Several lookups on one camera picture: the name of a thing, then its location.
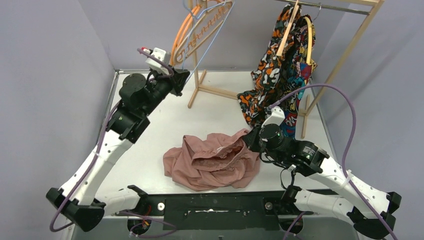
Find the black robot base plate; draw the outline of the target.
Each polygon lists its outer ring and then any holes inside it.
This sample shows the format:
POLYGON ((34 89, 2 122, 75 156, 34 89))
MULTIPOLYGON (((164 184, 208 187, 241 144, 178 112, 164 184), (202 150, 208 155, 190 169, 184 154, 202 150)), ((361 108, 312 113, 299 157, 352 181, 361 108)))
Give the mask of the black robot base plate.
POLYGON ((164 230, 277 231, 289 223, 281 216, 300 214, 293 204, 282 201, 284 191, 229 193, 145 194, 132 210, 138 215, 162 217, 164 230))

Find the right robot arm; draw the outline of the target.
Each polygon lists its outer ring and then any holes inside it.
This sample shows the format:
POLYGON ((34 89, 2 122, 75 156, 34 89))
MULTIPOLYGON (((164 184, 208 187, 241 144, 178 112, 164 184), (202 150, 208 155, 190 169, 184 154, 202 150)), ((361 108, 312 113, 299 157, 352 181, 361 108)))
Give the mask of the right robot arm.
POLYGON ((285 212, 312 212, 336 218, 374 240, 387 237, 394 229, 393 214, 402 197, 365 183, 313 142, 285 137, 276 124, 255 127, 242 140, 249 150, 265 156, 265 163, 282 167, 293 177, 301 175, 317 181, 335 192, 323 195, 290 183, 280 199, 285 212))

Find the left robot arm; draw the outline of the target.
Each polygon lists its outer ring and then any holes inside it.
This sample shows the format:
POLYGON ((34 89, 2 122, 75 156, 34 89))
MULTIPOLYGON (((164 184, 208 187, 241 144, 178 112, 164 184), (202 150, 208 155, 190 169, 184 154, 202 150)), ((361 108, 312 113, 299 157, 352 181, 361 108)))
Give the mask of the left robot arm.
POLYGON ((167 95, 181 96, 190 77, 186 69, 171 75, 151 70, 148 75, 128 75, 119 89, 120 100, 106 118, 95 148, 75 174, 59 188, 51 188, 46 198, 71 224, 84 232, 93 230, 105 216, 148 207, 146 193, 128 185, 105 193, 99 188, 106 176, 140 138, 150 124, 149 115, 167 95))

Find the blue wire hanger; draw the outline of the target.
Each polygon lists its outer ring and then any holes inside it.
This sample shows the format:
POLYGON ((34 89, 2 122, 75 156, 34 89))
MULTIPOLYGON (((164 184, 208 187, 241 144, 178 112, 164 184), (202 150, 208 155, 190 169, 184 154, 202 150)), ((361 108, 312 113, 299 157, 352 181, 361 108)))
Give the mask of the blue wire hanger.
MULTIPOLYGON (((216 5, 213 5, 213 6, 210 6, 210 7, 206 7, 204 10, 202 10, 200 12, 199 15, 195 15, 194 12, 192 11, 192 9, 187 6, 187 0, 183 0, 182 1, 182 5, 183 5, 184 9, 188 11, 191 19, 194 20, 194 21, 196 21, 196 20, 200 20, 200 18, 203 15, 205 15, 209 10, 217 9, 218 7, 223 7, 225 4, 227 4, 229 2, 230 2, 230 0, 225 0, 222 3, 217 3, 216 5)), ((215 35, 213 36, 213 38, 210 41, 210 43, 207 46, 207 48, 205 49, 205 51, 204 51, 203 55, 201 56, 200 60, 195 64, 193 70, 190 72, 189 76, 185 80, 185 84, 187 84, 190 81, 190 78, 193 76, 193 74, 195 73, 195 71, 198 70, 198 67, 199 67, 200 63, 203 61, 204 57, 208 54, 211 46, 214 44, 217 36, 220 34, 220 31, 221 31, 222 27, 225 25, 225 23, 226 23, 226 21, 228 19, 228 16, 231 14, 232 9, 233 9, 233 6, 231 6, 229 8, 228 13, 225 15, 225 17, 223 18, 223 20, 221 21, 221 23, 218 25, 218 29, 214 31, 215 32, 215 35)))

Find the pink shorts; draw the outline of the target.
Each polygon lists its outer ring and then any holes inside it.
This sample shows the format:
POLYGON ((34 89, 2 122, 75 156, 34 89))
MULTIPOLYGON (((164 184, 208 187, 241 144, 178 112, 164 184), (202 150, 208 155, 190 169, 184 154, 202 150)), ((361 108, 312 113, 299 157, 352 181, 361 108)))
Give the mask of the pink shorts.
POLYGON ((205 140, 184 135, 182 145, 164 153, 164 174, 193 191, 231 186, 245 188, 259 173, 261 160, 248 149, 243 137, 248 129, 233 135, 210 133, 205 140))

